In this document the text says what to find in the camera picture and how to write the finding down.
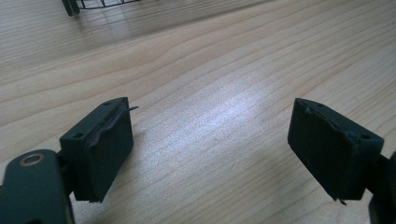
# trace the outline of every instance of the light wood table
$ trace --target light wood table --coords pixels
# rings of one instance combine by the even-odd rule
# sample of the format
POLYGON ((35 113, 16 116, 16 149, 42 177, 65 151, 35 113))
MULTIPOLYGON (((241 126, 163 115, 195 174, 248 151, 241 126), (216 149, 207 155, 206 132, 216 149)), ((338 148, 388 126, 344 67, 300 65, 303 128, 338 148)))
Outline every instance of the light wood table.
MULTIPOLYGON (((15 53, 6 44, 0 63, 15 53)), ((77 223, 369 223, 370 192, 334 202, 287 133, 301 97, 395 150, 396 1, 277 0, 30 60, 0 74, 1 176, 23 152, 59 150, 103 101, 140 106, 133 153, 103 203, 73 201, 77 223)))

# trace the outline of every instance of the black object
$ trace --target black object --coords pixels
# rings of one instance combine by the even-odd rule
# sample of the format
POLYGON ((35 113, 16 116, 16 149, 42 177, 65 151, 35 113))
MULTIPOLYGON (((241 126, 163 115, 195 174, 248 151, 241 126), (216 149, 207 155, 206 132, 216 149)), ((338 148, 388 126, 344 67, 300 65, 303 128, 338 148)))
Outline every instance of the black object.
POLYGON ((360 200, 368 189, 372 223, 396 221, 396 152, 382 156, 381 137, 326 105, 296 99, 288 141, 334 200, 360 200))
POLYGON ((78 15, 81 9, 114 7, 138 1, 140 0, 62 0, 62 3, 67 15, 72 17, 78 15))
POLYGON ((128 98, 107 101, 61 137, 58 153, 40 149, 9 163, 0 223, 75 223, 68 195, 101 202, 134 145, 128 98))

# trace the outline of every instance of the black wire rack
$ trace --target black wire rack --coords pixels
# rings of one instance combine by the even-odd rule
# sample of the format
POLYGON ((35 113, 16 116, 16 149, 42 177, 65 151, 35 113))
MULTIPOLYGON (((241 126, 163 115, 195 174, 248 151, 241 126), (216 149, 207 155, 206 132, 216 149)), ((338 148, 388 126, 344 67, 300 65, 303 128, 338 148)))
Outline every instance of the black wire rack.
POLYGON ((81 9, 97 9, 114 7, 140 0, 62 0, 64 8, 69 16, 79 14, 81 9))

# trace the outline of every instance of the wooden table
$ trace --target wooden table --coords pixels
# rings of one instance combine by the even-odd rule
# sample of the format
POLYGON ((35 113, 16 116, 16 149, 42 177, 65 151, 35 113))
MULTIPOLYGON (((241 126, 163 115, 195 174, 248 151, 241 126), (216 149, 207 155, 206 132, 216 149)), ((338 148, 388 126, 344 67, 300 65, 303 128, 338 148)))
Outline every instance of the wooden table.
MULTIPOLYGON (((67 34, 78 19, 62 16, 67 34)), ((276 0, 100 48, 65 42, 74 49, 50 57, 23 58, 42 39, 10 48, 29 36, 2 28, 1 176, 23 152, 59 150, 103 101, 140 106, 132 155, 103 203, 73 201, 77 223, 369 223, 370 192, 334 202, 287 133, 302 97, 395 150, 396 1, 276 0)))

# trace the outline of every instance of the wire basket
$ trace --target wire basket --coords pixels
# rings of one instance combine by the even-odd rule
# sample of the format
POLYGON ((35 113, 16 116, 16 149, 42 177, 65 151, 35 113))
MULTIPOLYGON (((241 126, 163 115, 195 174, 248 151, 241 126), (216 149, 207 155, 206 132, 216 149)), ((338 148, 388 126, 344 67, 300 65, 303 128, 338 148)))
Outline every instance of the wire basket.
POLYGON ((62 0, 64 8, 69 16, 79 14, 81 9, 97 9, 114 7, 140 0, 62 0))

